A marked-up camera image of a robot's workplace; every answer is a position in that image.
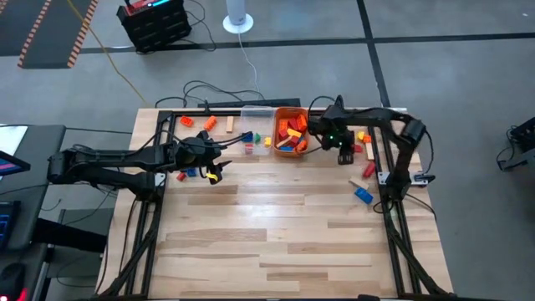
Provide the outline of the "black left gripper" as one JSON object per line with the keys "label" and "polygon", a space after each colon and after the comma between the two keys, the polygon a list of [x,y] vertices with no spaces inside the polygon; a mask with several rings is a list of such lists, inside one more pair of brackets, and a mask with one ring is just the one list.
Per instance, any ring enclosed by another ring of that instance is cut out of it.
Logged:
{"label": "black left gripper", "polygon": [[220,182],[222,179],[223,168],[232,163],[232,160],[218,161],[217,164],[215,164],[213,161],[222,154],[221,146],[209,137],[206,130],[200,131],[196,137],[201,140],[201,149],[203,150],[203,153],[199,158],[198,166],[200,177],[209,181],[206,177],[207,173],[217,174]]}

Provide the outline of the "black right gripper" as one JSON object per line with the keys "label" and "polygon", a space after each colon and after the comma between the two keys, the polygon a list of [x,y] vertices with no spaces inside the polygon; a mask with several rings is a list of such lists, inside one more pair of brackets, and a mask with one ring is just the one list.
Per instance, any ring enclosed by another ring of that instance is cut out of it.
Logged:
{"label": "black right gripper", "polygon": [[322,148],[326,151],[331,148],[340,149],[338,155],[339,165],[350,165],[354,163],[354,131],[349,130],[346,126],[328,128],[321,138]]}

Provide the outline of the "clear plastic bin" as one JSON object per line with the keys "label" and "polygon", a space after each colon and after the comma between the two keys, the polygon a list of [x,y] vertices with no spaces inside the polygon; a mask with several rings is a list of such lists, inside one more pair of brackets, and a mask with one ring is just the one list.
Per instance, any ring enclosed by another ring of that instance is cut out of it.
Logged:
{"label": "clear plastic bin", "polygon": [[[245,154],[245,144],[252,144],[254,146],[253,153],[246,156],[267,156],[271,153],[271,149],[274,145],[274,114],[275,109],[267,106],[244,106],[240,115],[238,129],[246,134],[247,132],[253,133],[252,142],[241,142],[242,153]],[[254,141],[255,134],[258,133],[261,136],[260,143],[256,144]],[[272,145],[266,147],[264,145],[264,139],[267,137],[272,138]]]}

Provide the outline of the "black power strip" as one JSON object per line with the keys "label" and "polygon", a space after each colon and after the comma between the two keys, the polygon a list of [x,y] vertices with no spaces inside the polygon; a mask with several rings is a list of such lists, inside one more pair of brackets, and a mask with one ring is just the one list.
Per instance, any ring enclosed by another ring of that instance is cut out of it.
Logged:
{"label": "black power strip", "polygon": [[268,107],[300,107],[300,98],[290,99],[260,99],[260,100],[244,100],[232,102],[215,102],[215,103],[201,103],[198,108],[208,107],[214,108],[242,108],[244,106],[268,106]]}

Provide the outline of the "orange plastic bin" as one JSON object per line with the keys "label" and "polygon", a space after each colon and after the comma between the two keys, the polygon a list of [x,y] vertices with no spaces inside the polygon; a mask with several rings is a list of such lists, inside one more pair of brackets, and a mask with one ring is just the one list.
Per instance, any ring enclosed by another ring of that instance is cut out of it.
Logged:
{"label": "orange plastic bin", "polygon": [[279,131],[280,131],[280,129],[278,128],[279,127],[279,125],[278,125],[279,121],[281,119],[285,119],[287,121],[289,121],[290,119],[293,119],[293,118],[297,119],[297,117],[299,115],[304,115],[307,118],[307,121],[308,121],[308,111],[306,109],[304,109],[304,108],[300,108],[300,107],[280,107],[280,108],[277,108],[275,110],[274,133],[273,133],[274,145],[273,145],[273,148],[274,148],[275,154],[277,156],[300,157],[300,156],[303,156],[306,151],[310,150],[308,127],[304,132],[301,132],[301,131],[297,130],[297,131],[302,133],[302,136],[300,137],[300,141],[301,140],[306,140],[308,142],[308,147],[307,147],[307,149],[305,151],[297,152],[295,150],[296,146],[294,147],[294,150],[292,152],[281,151],[281,150],[279,150],[279,148],[276,147],[276,144],[281,141],[281,139],[279,138]]}

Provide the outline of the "black storage crate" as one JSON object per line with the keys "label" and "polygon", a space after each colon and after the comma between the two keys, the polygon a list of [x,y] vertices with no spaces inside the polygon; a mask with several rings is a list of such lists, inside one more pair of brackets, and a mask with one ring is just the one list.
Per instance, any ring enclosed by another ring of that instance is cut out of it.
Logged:
{"label": "black storage crate", "polygon": [[191,32],[184,0],[172,0],[161,11],[127,16],[125,5],[118,7],[116,16],[125,29],[135,50],[149,53],[174,43]]}

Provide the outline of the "black desk base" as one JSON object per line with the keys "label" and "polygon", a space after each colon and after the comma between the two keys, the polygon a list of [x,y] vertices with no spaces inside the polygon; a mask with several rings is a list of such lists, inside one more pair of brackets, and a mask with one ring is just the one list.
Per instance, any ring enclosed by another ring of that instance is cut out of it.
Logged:
{"label": "black desk base", "polygon": [[51,244],[60,247],[71,247],[81,251],[102,253],[108,244],[108,236],[79,228],[81,223],[91,227],[99,227],[99,220],[94,216],[103,209],[86,210],[85,216],[68,222],[54,222],[39,217],[36,221],[31,242]]}

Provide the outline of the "red device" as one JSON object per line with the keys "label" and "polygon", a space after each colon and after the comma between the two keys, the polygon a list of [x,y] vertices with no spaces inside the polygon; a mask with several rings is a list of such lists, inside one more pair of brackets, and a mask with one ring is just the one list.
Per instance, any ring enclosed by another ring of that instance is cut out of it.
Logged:
{"label": "red device", "polygon": [[124,0],[127,16],[135,16],[141,13],[155,13],[162,10],[172,0]]}

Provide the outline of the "black floor equipment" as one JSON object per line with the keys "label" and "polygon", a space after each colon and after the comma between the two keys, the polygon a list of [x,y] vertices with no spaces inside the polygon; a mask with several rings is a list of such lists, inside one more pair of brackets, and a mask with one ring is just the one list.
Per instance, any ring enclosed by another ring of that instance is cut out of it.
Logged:
{"label": "black floor equipment", "polygon": [[520,125],[512,125],[506,132],[509,146],[497,155],[500,171],[518,166],[535,166],[535,117]]}

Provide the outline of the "dark grey desk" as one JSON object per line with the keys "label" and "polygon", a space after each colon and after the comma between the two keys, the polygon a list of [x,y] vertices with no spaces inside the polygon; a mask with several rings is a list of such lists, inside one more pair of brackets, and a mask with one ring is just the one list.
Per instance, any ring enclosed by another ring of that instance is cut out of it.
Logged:
{"label": "dark grey desk", "polygon": [[29,126],[14,156],[26,161],[30,170],[0,180],[0,202],[19,203],[18,215],[5,247],[7,252],[23,250],[32,239],[48,189],[48,158],[59,152],[65,131],[63,125]]}

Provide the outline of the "tilted monitor screen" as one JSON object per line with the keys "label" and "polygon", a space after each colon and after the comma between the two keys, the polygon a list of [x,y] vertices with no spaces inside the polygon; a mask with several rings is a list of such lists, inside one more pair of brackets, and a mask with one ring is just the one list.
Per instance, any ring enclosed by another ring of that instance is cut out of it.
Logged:
{"label": "tilted monitor screen", "polygon": [[29,171],[31,165],[0,150],[0,177]]}

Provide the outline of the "white sheet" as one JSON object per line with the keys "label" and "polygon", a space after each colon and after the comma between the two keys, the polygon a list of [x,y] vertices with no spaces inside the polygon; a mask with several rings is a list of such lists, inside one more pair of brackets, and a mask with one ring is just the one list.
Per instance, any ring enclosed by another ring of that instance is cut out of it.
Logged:
{"label": "white sheet", "polygon": [[0,125],[0,151],[13,156],[27,130],[27,126]]}

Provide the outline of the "black striped floor mat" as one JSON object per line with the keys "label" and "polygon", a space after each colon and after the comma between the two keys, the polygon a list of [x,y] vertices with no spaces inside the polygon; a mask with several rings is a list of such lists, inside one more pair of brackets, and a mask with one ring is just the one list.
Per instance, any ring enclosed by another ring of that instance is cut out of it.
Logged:
{"label": "black striped floor mat", "polygon": [[99,0],[0,0],[0,57],[21,69],[71,69]]}

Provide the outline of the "black keyboard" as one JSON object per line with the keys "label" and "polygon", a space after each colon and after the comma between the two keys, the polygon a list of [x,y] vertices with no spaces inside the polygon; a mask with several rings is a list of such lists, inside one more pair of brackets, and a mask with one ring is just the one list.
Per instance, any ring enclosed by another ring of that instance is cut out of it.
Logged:
{"label": "black keyboard", "polygon": [[0,252],[8,246],[20,212],[20,206],[20,201],[0,202]]}

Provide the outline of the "black computer mouse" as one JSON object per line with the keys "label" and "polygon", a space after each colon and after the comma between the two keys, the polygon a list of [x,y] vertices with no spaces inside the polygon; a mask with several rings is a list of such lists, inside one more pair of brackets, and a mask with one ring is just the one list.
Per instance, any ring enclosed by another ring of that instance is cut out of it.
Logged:
{"label": "black computer mouse", "polygon": [[24,301],[25,266],[11,263],[0,272],[0,301]]}

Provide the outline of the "black metal table frame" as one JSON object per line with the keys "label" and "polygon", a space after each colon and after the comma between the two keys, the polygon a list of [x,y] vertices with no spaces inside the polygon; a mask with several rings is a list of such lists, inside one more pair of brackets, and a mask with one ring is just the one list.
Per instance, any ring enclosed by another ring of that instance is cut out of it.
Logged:
{"label": "black metal table frame", "polygon": [[[324,150],[318,118],[327,109],[308,110],[310,150],[282,157],[246,156],[238,129],[242,109],[140,110],[131,138],[133,151],[151,137],[152,145],[184,139],[205,130],[229,146],[218,161],[232,160],[212,185],[197,176],[178,181],[179,171],[159,176],[163,199],[134,203],[122,190],[108,235],[97,301],[152,299],[355,298],[360,294],[402,299],[451,297],[444,253],[433,216],[409,204],[426,196],[414,183],[420,159],[413,153],[410,187],[392,201],[385,182],[399,154],[378,127],[352,126],[354,163],[339,165],[340,149]],[[192,127],[180,123],[185,115]],[[227,117],[233,132],[226,132]],[[375,173],[363,178],[367,159],[357,133],[372,138]],[[369,184],[369,205],[349,182]]]}

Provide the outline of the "white pedestal stand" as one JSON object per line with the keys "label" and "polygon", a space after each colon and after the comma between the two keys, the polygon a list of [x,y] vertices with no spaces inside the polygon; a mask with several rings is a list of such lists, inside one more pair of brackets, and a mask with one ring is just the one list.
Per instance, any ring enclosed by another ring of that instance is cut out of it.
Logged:
{"label": "white pedestal stand", "polygon": [[232,34],[248,32],[254,25],[252,16],[247,13],[245,0],[226,0],[227,15],[222,21],[223,28]]}

